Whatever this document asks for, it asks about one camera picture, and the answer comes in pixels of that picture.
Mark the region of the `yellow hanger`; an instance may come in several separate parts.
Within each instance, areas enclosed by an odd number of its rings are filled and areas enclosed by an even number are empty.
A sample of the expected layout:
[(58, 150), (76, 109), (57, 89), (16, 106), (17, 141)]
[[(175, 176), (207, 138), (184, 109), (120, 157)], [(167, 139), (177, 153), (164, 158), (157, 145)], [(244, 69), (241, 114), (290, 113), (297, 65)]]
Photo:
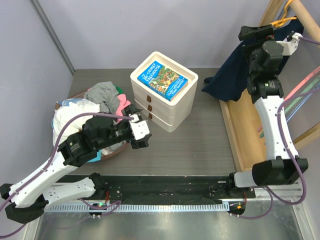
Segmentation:
[(284, 5), (284, 7), (283, 7), (283, 15), (280, 17), (280, 19), (278, 19), (278, 20), (276, 20), (276, 21), (271, 23), (271, 25), (274, 28), (280, 28), (284, 24), (286, 24), (288, 21), (297, 20), (298, 19), (296, 16), (287, 17), (288, 9), (289, 9), (289, 6), (292, 3), (292, 1), (293, 0), (288, 0), (287, 3)]

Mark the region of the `navy blue t shirt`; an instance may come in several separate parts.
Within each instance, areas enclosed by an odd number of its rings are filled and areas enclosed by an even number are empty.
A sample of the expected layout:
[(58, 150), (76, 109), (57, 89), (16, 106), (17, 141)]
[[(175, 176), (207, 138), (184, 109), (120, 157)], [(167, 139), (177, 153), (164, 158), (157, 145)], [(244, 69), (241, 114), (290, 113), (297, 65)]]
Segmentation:
[[(282, 41), (292, 31), (303, 34), (304, 27), (298, 19), (291, 20), (286, 26), (274, 30), (274, 39)], [(201, 91), (224, 102), (230, 100), (237, 102), (247, 88), (249, 77), (249, 63), (246, 60), (243, 45), (252, 45), (256, 42), (255, 37), (241, 41), (216, 74), (204, 79), (205, 85)], [(277, 75), (281, 73), (288, 59), (289, 56), (283, 57)]]

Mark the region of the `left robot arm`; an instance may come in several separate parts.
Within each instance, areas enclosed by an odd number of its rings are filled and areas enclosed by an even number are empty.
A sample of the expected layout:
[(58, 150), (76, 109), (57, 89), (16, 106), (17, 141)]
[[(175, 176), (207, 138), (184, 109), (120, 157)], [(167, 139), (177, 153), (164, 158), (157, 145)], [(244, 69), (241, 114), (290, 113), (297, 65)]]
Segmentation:
[(25, 179), (16, 184), (5, 183), (0, 195), (5, 202), (0, 207), (9, 220), (20, 224), (39, 218), (45, 210), (55, 205), (83, 198), (102, 199), (107, 192), (106, 184), (98, 173), (77, 182), (61, 186), (54, 184), (97, 157), (98, 152), (121, 142), (133, 149), (148, 147), (151, 131), (140, 109), (131, 104), (121, 116), (102, 112), (81, 113), (62, 128), (81, 117), (89, 119), (82, 129), (61, 141), (59, 134), (49, 159)]

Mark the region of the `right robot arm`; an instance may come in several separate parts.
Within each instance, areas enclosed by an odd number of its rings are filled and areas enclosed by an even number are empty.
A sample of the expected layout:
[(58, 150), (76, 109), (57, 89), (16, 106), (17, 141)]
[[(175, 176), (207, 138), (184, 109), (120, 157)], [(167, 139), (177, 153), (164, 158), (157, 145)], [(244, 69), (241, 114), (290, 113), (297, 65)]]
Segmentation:
[(278, 79), (278, 68), (284, 56), (298, 48), (301, 34), (291, 32), (284, 40), (275, 40), (272, 25), (242, 26), (238, 34), (249, 63), (247, 91), (263, 127), (266, 160), (251, 170), (232, 174), (226, 193), (233, 198), (252, 187), (291, 185), (308, 169), (307, 159), (300, 158), (289, 132), (284, 113), (284, 92)]

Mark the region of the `pink hanger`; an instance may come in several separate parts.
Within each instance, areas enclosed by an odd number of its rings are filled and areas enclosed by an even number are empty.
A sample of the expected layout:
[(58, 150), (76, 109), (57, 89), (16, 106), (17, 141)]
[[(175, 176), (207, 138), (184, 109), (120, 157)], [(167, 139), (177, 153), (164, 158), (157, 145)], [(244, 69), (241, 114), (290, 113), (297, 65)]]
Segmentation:
[(290, 104), (294, 99), (307, 96), (311, 94), (313, 90), (310, 90), (306, 93), (300, 93), (300, 95), (296, 98), (293, 96), (304, 87), (304, 85), (310, 81), (315, 75), (320, 72), (320, 67), (317, 67), (314, 71), (312, 71), (309, 75), (307, 75), (300, 83), (298, 83), (293, 90), (285, 97), (280, 97), (278, 95), (271, 95), (267, 98), (259, 98), (255, 102), (255, 107), (258, 111), (258, 114), (261, 117), (261, 124), (262, 126), (257, 130), (258, 132), (262, 131), (263, 126), (266, 124), (267, 127), (271, 127), (272, 123), (277, 121), (276, 117), (278, 117), (278, 110), (282, 111), (283, 103), (289, 100)]

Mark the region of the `blue hanger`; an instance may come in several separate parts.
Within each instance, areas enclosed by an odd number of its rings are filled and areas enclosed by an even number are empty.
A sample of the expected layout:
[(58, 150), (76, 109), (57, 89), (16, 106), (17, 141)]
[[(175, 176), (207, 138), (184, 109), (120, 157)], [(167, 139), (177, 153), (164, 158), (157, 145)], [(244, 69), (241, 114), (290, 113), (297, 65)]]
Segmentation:
[[(314, 88), (315, 90), (320, 88), (320, 83), (317, 84), (317, 86)], [(287, 117), (287, 122), (290, 121), (294, 115), (300, 110), (300, 108), (308, 101), (308, 99), (312, 96), (312, 93), (306, 95), (303, 97), (303, 99), (298, 103), (298, 105), (295, 107), (295, 109), (288, 115)], [(264, 132), (262, 131), (262, 133), (259, 135), (259, 138), (263, 138), (264, 137)]]

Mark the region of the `pink cloth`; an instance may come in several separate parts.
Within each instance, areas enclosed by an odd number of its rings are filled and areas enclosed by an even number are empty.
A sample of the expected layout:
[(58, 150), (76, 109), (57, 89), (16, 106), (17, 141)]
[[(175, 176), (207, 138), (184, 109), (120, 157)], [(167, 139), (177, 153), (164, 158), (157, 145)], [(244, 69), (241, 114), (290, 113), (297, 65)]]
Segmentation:
[(123, 115), (123, 110), (128, 107), (131, 102), (129, 100), (127, 100), (127, 97), (125, 94), (119, 94), (118, 96), (118, 100), (119, 100), (119, 104), (118, 104), (118, 108), (115, 112), (116, 116), (122, 116)]

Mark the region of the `green cloth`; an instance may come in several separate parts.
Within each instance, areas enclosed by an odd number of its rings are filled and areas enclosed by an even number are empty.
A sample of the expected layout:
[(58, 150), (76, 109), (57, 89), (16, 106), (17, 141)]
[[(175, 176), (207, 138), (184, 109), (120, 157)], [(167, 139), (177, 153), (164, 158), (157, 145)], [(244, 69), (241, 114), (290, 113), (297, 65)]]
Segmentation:
[(122, 90), (120, 87), (118, 87), (118, 86), (116, 85), (115, 88), (116, 88), (116, 90), (118, 91), (118, 93), (119, 93), (120, 95), (123, 94), (123, 90)]

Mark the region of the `grey cloth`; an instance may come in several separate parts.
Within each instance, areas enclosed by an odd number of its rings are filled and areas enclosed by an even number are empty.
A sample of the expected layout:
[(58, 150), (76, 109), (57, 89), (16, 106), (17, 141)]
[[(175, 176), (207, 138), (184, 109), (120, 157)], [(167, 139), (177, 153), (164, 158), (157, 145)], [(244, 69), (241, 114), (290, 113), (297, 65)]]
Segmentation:
[(119, 92), (111, 82), (100, 82), (88, 89), (84, 99), (89, 100), (100, 107), (100, 112), (115, 114), (119, 107)]

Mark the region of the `white drawer unit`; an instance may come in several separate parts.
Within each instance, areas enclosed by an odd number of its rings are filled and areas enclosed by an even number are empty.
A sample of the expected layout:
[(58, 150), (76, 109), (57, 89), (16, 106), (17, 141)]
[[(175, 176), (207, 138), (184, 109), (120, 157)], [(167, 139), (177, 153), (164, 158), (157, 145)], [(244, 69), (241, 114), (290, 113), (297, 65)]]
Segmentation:
[(191, 113), (198, 75), (164, 54), (152, 52), (131, 74), (137, 107), (167, 132)]

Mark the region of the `blue treehouse paperback book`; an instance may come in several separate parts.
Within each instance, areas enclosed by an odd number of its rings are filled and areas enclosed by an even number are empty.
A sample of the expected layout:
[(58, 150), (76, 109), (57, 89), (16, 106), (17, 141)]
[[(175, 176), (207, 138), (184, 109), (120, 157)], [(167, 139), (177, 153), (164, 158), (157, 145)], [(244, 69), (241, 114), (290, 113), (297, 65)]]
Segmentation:
[(153, 61), (137, 79), (168, 101), (173, 100), (189, 81), (158, 61)]

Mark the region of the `white cloth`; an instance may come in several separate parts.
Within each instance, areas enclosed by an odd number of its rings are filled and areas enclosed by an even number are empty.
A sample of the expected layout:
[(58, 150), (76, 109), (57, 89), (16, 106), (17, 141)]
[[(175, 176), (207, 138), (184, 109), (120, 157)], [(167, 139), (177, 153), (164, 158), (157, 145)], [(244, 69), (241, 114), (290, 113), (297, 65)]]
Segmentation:
[[(100, 105), (84, 98), (71, 98), (61, 102), (61, 106), (55, 110), (54, 117), (51, 121), (52, 133), (53, 133), (53, 145), (56, 144), (57, 138), (66, 125), (66, 123), (73, 117), (83, 114), (83, 113), (98, 113), (100, 111)], [(82, 130), (83, 124), (92, 115), (82, 116), (74, 120), (63, 132), (59, 144), (67, 139), (69, 135), (79, 132)]]

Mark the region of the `wooden clothes rack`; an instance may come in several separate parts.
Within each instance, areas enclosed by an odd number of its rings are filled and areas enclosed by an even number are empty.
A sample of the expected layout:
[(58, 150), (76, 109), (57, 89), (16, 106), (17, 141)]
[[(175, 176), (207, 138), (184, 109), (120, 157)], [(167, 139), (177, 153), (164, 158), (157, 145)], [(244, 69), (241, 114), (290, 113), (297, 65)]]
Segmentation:
[[(270, 24), (286, 0), (270, 0), (259, 26)], [(315, 41), (320, 41), (320, 27), (309, 14), (301, 0), (293, 0), (289, 5), (305, 30)], [(264, 140), (259, 138), (257, 129), (260, 117), (245, 90), (238, 101), (219, 101), (235, 167), (237, 172), (251, 170), (256, 163), (266, 159)], [(297, 150), (307, 146), (320, 137), (320, 122), (293, 140)]]

